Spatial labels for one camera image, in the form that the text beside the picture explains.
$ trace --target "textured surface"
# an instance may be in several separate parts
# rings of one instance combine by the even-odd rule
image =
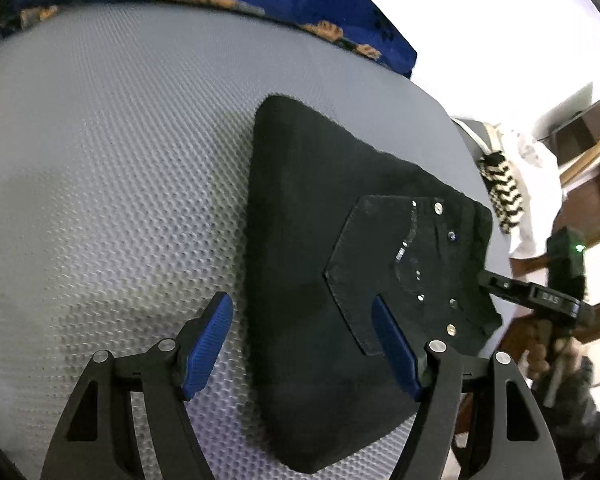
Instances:
[[[272,92],[488,204],[431,97],[297,30],[211,10],[97,6],[0,42],[0,444],[28,478],[95,350],[143,351],[219,289],[236,313],[189,405],[200,444],[219,479],[301,477],[270,454],[244,346],[251,127]],[[495,231],[488,269],[509,272],[506,255]],[[140,396],[134,405],[147,478],[159,478]],[[408,427],[315,477],[387,476]]]

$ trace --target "black fabric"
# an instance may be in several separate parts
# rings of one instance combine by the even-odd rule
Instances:
[[[416,234],[414,251],[407,248],[396,266],[410,236],[410,201],[422,212],[418,229],[429,234]],[[349,224],[353,236],[340,253],[347,219],[366,202],[369,211],[374,203],[379,207],[378,215]],[[391,235],[376,227],[386,222]],[[340,282],[336,295],[343,285],[384,297],[378,284],[404,279],[407,286],[393,289],[391,308],[465,354],[476,354],[501,323],[476,280],[491,235],[488,209],[287,97],[267,98],[256,114],[247,234],[254,386],[276,456],[297,471],[315,472],[371,444],[417,408],[396,386],[384,356],[373,351],[365,322],[371,302],[346,294],[338,307],[325,272]],[[361,257],[347,257],[356,243]],[[366,265],[347,263],[363,262],[374,247],[375,277]],[[341,269],[334,267],[339,258]],[[411,258],[418,260],[422,285],[415,283]],[[349,324],[347,312],[356,318]],[[458,324],[455,337],[447,333],[450,323]],[[357,333],[368,338],[370,355]]]

